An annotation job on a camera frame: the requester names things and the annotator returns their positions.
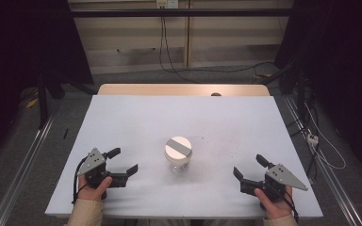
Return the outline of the wooden table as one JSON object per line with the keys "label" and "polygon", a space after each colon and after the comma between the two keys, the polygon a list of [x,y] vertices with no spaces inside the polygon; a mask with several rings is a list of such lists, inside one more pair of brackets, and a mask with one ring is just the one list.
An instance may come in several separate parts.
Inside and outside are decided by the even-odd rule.
{"label": "wooden table", "polygon": [[217,84],[104,84],[99,95],[176,95],[210,96],[218,92],[222,96],[269,96],[264,85]]}

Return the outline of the dark curtain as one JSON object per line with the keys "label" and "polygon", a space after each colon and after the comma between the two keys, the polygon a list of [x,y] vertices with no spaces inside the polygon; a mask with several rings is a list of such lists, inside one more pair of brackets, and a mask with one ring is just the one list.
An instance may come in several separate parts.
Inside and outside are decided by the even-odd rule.
{"label": "dark curtain", "polygon": [[293,0],[292,15],[275,65],[292,60],[309,29],[319,23],[304,62],[312,83],[337,129],[362,162],[362,0]]}
{"label": "dark curtain", "polygon": [[93,82],[70,13],[69,0],[0,0],[0,144],[24,89]]}

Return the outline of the aluminium floor rail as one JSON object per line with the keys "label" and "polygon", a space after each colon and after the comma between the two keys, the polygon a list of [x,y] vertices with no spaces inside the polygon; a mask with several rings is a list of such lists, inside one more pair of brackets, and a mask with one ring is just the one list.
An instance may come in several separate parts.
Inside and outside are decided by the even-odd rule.
{"label": "aluminium floor rail", "polygon": [[337,178],[334,170],[336,167],[332,167],[328,162],[326,157],[323,155],[321,149],[318,145],[310,144],[306,140],[306,136],[310,132],[310,129],[304,129],[304,124],[301,121],[301,118],[298,116],[297,105],[291,97],[284,98],[288,110],[295,120],[297,126],[301,130],[302,138],[304,142],[308,145],[308,150],[314,156],[314,161],[317,165],[317,169],[322,173],[326,183],[328,184],[333,196],[337,201],[341,212],[348,221],[349,226],[362,226],[362,219],[357,212],[357,209],[354,206],[352,199],[349,197],[348,193],[344,189],[342,183]]}
{"label": "aluminium floor rail", "polygon": [[15,174],[14,179],[11,181],[3,199],[0,201],[0,226],[6,226],[8,217],[21,194],[25,181],[36,161],[46,137],[51,130],[54,119],[54,116],[50,116],[43,124],[42,128],[38,130],[37,135],[26,153],[22,165]]}

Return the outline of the white board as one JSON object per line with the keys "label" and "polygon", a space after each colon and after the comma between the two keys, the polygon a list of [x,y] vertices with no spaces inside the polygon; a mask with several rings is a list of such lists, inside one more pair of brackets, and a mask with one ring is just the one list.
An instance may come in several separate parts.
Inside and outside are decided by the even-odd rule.
{"label": "white board", "polygon": [[[189,166],[171,171],[165,144],[186,137]],[[105,214],[114,218],[260,218],[257,198],[243,194],[233,174],[261,181],[255,157],[281,163],[308,181],[277,104],[271,96],[117,96],[92,98],[73,149],[47,206],[50,216],[72,212],[74,172],[93,148],[121,153],[107,169],[138,165],[124,188],[111,188]]]}

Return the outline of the black metal stand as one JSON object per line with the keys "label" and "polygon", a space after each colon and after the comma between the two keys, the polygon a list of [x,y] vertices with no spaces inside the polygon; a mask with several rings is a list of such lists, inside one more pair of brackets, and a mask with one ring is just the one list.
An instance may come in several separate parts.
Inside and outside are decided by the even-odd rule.
{"label": "black metal stand", "polygon": [[57,75],[50,71],[42,71],[39,74],[37,79],[37,85],[40,102],[39,128],[42,129],[49,118],[46,92],[49,92],[54,99],[62,99],[65,95],[65,92],[61,87],[61,84],[59,83],[59,78],[57,77]]}

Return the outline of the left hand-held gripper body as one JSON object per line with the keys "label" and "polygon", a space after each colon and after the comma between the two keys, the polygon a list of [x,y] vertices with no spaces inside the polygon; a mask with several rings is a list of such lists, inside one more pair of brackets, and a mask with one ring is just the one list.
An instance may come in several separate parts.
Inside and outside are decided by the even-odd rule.
{"label": "left hand-held gripper body", "polygon": [[84,175],[88,181],[88,185],[92,187],[98,187],[107,177],[112,178],[109,188],[126,187],[128,180],[127,174],[110,172],[106,169],[106,166],[107,159],[103,157],[103,153],[97,148],[93,148],[87,156],[80,161],[76,175]]}

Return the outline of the clear jar with white lid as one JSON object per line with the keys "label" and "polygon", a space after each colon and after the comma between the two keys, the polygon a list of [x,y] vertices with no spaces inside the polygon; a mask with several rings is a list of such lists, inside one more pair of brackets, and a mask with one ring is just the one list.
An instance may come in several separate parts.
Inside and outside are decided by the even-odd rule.
{"label": "clear jar with white lid", "polygon": [[192,157],[192,145],[186,137],[172,137],[165,144],[165,157],[171,171],[183,172],[189,166]]}

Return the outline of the white wall socket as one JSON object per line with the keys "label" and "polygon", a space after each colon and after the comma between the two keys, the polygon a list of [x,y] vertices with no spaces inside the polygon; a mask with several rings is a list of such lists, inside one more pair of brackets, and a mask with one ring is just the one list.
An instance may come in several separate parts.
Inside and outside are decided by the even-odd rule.
{"label": "white wall socket", "polygon": [[157,8],[176,9],[176,8],[179,8],[179,1],[178,0],[156,0],[156,7]]}

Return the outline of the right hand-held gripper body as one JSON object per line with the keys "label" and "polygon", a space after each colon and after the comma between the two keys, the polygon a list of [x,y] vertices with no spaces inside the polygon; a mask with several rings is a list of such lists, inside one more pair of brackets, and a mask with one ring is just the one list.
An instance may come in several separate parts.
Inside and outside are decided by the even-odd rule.
{"label": "right hand-held gripper body", "polygon": [[284,165],[270,165],[265,173],[263,181],[252,181],[244,179],[239,175],[240,192],[251,196],[255,195],[255,189],[261,189],[272,201],[279,201],[286,193],[286,186],[295,187],[307,191],[308,187],[296,177]]}

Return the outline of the person's right hand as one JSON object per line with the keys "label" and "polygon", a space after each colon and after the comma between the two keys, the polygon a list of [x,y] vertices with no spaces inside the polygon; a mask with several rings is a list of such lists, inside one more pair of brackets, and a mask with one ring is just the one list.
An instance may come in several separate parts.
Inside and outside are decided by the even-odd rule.
{"label": "person's right hand", "polygon": [[264,205],[267,211],[267,219],[277,219],[289,216],[292,213],[292,187],[286,186],[286,193],[284,199],[279,202],[272,202],[266,194],[259,188],[255,189],[255,195]]}

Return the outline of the black horizontal bar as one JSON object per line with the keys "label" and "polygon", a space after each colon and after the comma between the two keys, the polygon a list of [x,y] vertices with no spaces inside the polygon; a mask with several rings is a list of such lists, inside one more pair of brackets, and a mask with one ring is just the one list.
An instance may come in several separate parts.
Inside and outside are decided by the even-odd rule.
{"label": "black horizontal bar", "polygon": [[278,17],[290,16],[290,8],[182,8],[182,9],[79,9],[71,12],[76,18],[92,17]]}

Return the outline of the person's left hand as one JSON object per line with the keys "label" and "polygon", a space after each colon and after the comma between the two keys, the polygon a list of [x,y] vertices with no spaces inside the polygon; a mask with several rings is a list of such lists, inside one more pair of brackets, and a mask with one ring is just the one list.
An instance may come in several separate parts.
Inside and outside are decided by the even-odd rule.
{"label": "person's left hand", "polygon": [[101,201],[102,195],[107,191],[112,182],[111,177],[107,177],[103,182],[97,187],[90,187],[88,181],[84,175],[78,177],[78,191],[77,198],[81,200],[90,200],[90,201]]}

